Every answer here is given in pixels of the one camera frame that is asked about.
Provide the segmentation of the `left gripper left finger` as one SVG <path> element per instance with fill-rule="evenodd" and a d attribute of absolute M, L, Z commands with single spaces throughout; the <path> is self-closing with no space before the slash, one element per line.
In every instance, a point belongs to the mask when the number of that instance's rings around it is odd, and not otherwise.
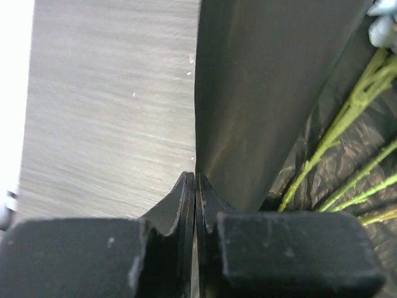
<path fill-rule="evenodd" d="M 190 297 L 194 239 L 194 174 L 183 172 L 143 216 L 152 229 L 139 280 L 140 297 Z"/>

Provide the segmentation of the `artificial flower bouquet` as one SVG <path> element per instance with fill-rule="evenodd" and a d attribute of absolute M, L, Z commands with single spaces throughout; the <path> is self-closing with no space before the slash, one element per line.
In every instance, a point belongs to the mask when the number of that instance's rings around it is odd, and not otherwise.
<path fill-rule="evenodd" d="M 396 2 L 375 1 L 270 190 L 277 207 L 346 211 L 396 232 Z"/>

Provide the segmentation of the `black wrapping paper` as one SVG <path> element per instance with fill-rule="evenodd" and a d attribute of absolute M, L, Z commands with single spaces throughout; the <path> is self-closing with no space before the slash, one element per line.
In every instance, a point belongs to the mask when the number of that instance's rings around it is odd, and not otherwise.
<path fill-rule="evenodd" d="M 371 1 L 202 1 L 196 170 L 242 210 L 275 207 L 375 53 Z"/>

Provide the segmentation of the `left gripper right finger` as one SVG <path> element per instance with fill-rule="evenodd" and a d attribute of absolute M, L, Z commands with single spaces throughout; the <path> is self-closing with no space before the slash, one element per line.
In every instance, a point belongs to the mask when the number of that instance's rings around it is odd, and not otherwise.
<path fill-rule="evenodd" d="M 215 192 L 203 174 L 196 175 L 195 204 L 199 296 L 240 297 L 233 287 L 230 263 L 239 260 L 241 244 L 226 235 L 238 211 Z"/>

